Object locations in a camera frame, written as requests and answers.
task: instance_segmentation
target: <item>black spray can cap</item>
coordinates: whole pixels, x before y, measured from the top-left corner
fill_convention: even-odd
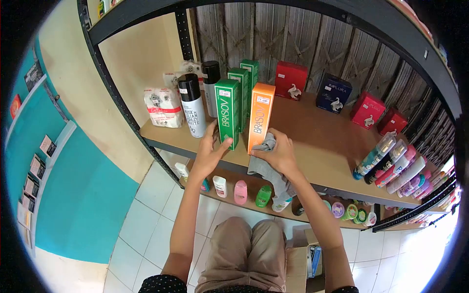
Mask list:
[[[192,102],[200,98],[199,78],[195,73],[187,73],[177,79],[181,99]]]
[[[202,63],[202,75],[205,84],[214,84],[220,80],[220,64],[218,61]]]

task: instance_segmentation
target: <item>white tile floor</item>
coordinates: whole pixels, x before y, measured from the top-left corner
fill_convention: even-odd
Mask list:
[[[168,154],[162,154],[168,163],[187,162],[187,158]],[[161,272],[169,254],[169,238],[182,194],[183,190],[154,163],[122,226],[104,293],[137,293],[145,278]],[[242,217],[251,226],[263,219],[274,219],[284,228],[287,238],[294,240],[293,245],[301,245],[303,230],[309,228],[303,222],[269,216],[201,195],[188,292],[194,292],[198,277],[205,269],[209,241],[216,225],[231,216]],[[360,292],[420,292],[440,262],[451,232],[440,226],[378,233],[341,229],[350,269]]]

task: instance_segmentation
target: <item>red implora box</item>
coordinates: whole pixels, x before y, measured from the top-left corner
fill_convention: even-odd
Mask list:
[[[307,77],[308,68],[306,66],[279,61],[275,72],[275,94],[299,101]]]
[[[396,108],[391,108],[379,122],[377,129],[381,135],[394,131],[397,135],[406,125],[407,119]]]
[[[365,129],[370,129],[385,109],[386,106],[383,101],[364,91],[355,103],[352,112],[350,112],[350,120]]]

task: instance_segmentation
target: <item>green bottle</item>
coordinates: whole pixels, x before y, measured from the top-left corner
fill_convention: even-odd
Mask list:
[[[262,186],[256,196],[256,206],[259,208],[265,208],[267,203],[270,200],[270,196],[272,195],[272,188],[268,185]]]

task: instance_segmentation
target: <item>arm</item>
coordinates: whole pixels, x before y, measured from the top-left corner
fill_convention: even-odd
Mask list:
[[[269,129],[277,140],[270,152],[252,150],[251,155],[267,161],[283,173],[293,184],[298,198],[308,216],[324,255],[325,291],[332,292],[344,286],[354,286],[352,273],[345,254],[340,227],[319,195],[298,169],[293,152],[293,142],[284,133]]]
[[[217,120],[210,124],[200,141],[196,160],[190,171],[181,205],[174,221],[169,243],[169,256],[162,275],[172,275],[187,283],[192,255],[194,254],[194,235],[196,232],[197,209],[202,181],[215,169],[218,161],[233,142],[227,138],[218,150],[213,150],[217,133],[214,130]]]

